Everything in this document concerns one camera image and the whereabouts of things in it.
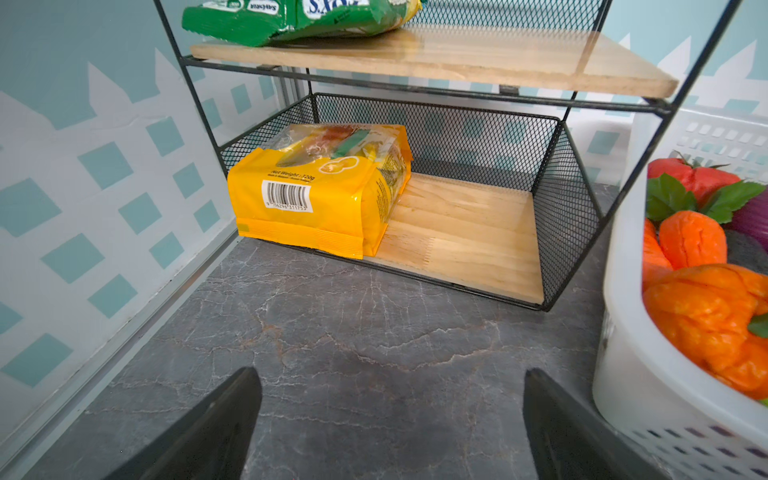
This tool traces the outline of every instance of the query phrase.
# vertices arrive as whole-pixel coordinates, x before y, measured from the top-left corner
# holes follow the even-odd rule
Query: wall
[[[683,78],[703,48],[725,6],[725,0],[613,0],[603,32],[677,78]],[[744,0],[727,34],[714,52],[700,80],[694,86],[688,105],[722,108],[724,114],[768,116],[768,30],[761,22],[768,17],[768,2]],[[498,91],[497,85],[470,84],[386,75],[350,74],[319,71],[345,78],[371,79],[390,83],[473,90]],[[381,98],[406,98],[400,94],[369,89],[317,86],[318,91]],[[571,91],[544,88],[521,89],[521,94],[539,97],[570,98]],[[456,99],[410,95],[408,99],[497,108],[561,117],[564,108],[469,102]],[[580,92],[580,99],[638,102],[623,95]],[[590,180],[618,184],[624,172],[629,133],[634,114],[615,111],[574,109],[568,119],[571,135],[579,150]]]
[[[0,17],[1,444],[233,212],[152,2]],[[221,140],[279,107],[269,78],[193,76]]]

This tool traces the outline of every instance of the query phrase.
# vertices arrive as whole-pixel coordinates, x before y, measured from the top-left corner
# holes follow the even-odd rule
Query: white baseboard
[[[19,480],[240,241],[234,220],[0,445],[0,478]]]

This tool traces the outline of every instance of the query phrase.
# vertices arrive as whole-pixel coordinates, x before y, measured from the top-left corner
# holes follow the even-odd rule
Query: two-tier shelf
[[[192,46],[192,55],[181,54],[161,0],[154,3],[224,175],[288,124],[404,124],[414,175],[376,257],[343,260],[549,310],[648,162],[740,0],[728,1],[672,101],[667,98],[678,87],[675,78],[601,33],[611,0],[430,0],[404,28],[376,37],[308,38],[262,48],[212,41]],[[309,94],[219,145],[189,67],[304,80]],[[501,87],[498,94],[428,88],[311,74],[310,68]],[[321,94],[313,93],[313,82],[566,108],[558,118]],[[521,85],[573,95],[524,97],[506,87]],[[584,101],[577,99],[578,91],[643,101]],[[568,131],[571,108],[649,113],[661,119],[608,208],[598,204]],[[473,124],[482,124],[490,134],[458,144],[456,138],[464,134],[466,139],[467,125],[471,130]],[[435,147],[443,144],[449,148]]]

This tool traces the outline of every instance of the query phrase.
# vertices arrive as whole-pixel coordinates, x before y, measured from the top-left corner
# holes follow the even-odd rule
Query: barcode
[[[261,183],[264,206],[291,212],[312,213],[310,188],[310,185],[284,184],[264,180]]]

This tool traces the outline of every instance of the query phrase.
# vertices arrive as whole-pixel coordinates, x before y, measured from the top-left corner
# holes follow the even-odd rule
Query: yellow package
[[[411,177],[400,125],[289,125],[230,170],[244,237],[373,257]]]

